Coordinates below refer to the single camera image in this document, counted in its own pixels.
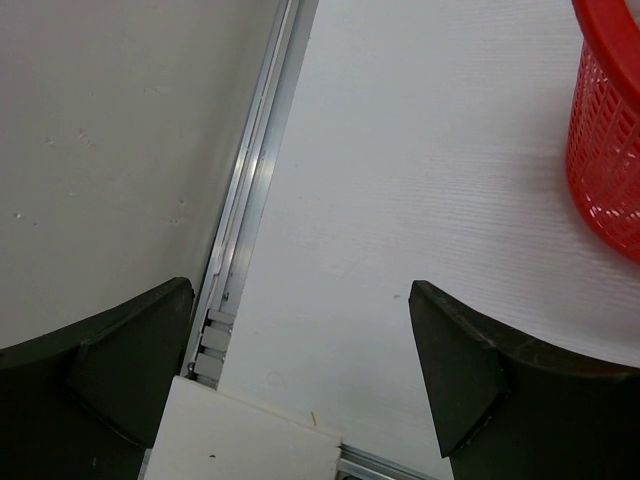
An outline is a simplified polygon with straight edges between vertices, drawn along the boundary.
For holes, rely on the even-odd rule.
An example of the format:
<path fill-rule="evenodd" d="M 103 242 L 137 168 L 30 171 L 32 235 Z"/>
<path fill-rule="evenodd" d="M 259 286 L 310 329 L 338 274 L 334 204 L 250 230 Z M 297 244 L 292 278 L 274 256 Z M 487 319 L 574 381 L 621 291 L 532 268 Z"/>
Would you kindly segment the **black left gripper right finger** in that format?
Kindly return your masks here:
<path fill-rule="evenodd" d="M 539 340 L 413 283 L 441 455 L 457 479 L 635 479 L 639 372 Z"/>

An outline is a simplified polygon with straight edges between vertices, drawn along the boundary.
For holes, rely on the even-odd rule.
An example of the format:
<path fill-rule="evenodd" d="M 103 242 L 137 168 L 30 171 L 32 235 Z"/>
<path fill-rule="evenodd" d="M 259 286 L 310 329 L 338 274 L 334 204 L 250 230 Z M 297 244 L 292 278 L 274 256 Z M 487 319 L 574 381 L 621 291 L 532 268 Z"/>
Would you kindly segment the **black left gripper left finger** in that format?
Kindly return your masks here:
<path fill-rule="evenodd" d="M 135 479 L 154 445 L 192 325 L 176 277 L 1 351 L 4 479 Z"/>

